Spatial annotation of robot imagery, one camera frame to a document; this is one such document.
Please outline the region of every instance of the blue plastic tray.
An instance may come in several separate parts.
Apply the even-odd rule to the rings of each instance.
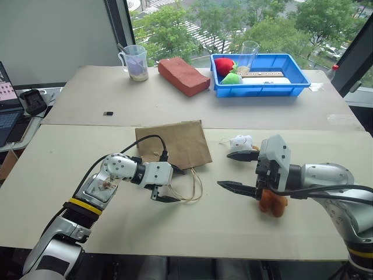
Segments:
[[[251,71],[282,71],[291,84],[221,85],[220,82],[224,77],[217,74],[214,60],[227,57],[237,62],[239,56],[240,54],[212,54],[210,56],[216,97],[298,96],[304,88],[308,88],[311,84],[290,55],[258,54],[251,65]]]

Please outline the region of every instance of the brown paper bag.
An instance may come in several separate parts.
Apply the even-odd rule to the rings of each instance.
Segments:
[[[137,128],[136,140],[150,134],[162,137],[168,150],[168,162],[187,169],[212,162],[201,121],[185,121],[158,127]],[[149,138],[138,144],[140,155],[147,162],[159,160],[162,144],[158,138]]]

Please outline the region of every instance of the yellow object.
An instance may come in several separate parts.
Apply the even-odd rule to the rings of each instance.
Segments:
[[[86,208],[87,210],[97,214],[98,216],[100,216],[103,213],[101,210],[98,210],[96,207],[93,207],[93,206],[91,206],[91,205],[89,205],[89,204],[87,204],[83,201],[80,201],[80,200],[76,199],[76,198],[70,198],[69,202],[74,203],[74,204],[76,204],[80,207]]]
[[[347,249],[350,251],[350,253],[352,253],[354,255],[358,255],[359,257],[362,257],[362,258],[373,258],[373,253],[363,253],[363,252],[352,250],[350,248],[347,248]]]

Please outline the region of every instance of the laptop screen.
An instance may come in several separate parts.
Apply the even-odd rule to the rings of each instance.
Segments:
[[[0,61],[0,111],[22,108],[8,74],[6,74],[5,68]]]

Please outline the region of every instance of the parked car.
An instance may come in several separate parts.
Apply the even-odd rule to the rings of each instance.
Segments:
[[[337,50],[337,48],[334,48],[328,44],[322,47],[321,50],[327,57],[333,60],[339,60],[342,57],[342,53],[339,50]]]

